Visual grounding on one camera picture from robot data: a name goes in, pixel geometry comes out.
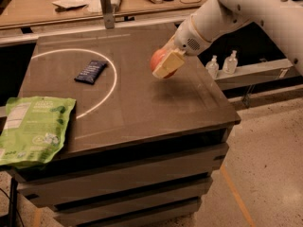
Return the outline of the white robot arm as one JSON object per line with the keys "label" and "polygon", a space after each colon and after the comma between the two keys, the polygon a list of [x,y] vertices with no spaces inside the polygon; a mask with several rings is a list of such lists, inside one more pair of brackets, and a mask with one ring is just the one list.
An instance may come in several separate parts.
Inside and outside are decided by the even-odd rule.
{"label": "white robot arm", "polygon": [[224,34],[256,23],[303,75],[303,7],[292,0],[207,0],[151,57],[152,74],[165,79]]}

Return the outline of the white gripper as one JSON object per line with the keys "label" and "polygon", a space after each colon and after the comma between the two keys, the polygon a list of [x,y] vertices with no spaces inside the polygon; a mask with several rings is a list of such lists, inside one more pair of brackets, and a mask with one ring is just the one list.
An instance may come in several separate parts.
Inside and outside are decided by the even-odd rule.
{"label": "white gripper", "polygon": [[152,55],[152,74],[158,79],[169,78],[185,63],[185,53],[189,56],[197,56],[209,47],[210,42],[199,34],[193,16],[190,15],[178,26],[174,36],[163,48]]}

